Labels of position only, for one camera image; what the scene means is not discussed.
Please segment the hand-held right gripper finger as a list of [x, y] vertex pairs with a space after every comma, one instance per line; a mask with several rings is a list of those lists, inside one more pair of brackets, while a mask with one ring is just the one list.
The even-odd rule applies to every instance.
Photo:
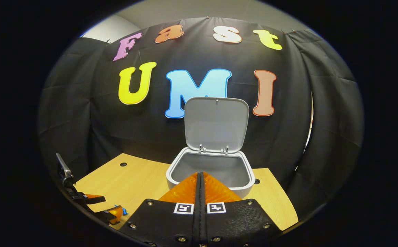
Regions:
[[203, 176], [202, 243], [209, 247], [265, 247], [282, 235], [259, 202], [242, 200], [206, 172]]
[[202, 172], [196, 173], [194, 203], [144, 200], [120, 233], [145, 247], [198, 247], [202, 237]]

